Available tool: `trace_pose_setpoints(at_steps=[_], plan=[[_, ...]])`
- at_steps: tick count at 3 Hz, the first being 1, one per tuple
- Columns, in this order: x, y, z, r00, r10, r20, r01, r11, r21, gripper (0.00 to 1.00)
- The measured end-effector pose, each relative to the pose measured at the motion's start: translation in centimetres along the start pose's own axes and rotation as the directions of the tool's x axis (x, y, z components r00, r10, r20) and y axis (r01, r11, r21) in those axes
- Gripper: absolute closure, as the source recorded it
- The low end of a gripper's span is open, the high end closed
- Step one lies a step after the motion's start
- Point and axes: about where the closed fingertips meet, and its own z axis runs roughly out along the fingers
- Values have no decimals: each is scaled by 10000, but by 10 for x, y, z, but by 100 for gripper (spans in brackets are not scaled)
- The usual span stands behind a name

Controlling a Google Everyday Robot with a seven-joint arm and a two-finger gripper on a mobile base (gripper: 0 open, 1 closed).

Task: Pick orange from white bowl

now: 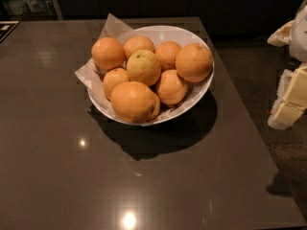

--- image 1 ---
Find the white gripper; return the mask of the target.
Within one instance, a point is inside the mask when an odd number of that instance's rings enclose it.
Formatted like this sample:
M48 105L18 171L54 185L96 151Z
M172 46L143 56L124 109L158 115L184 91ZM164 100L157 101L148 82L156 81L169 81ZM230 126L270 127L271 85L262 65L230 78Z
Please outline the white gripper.
M276 47L288 45L292 58L307 61L307 5L291 20L271 34L267 42ZM307 110L307 64L294 71L286 69L280 77L277 99L268 125L275 129L291 127Z

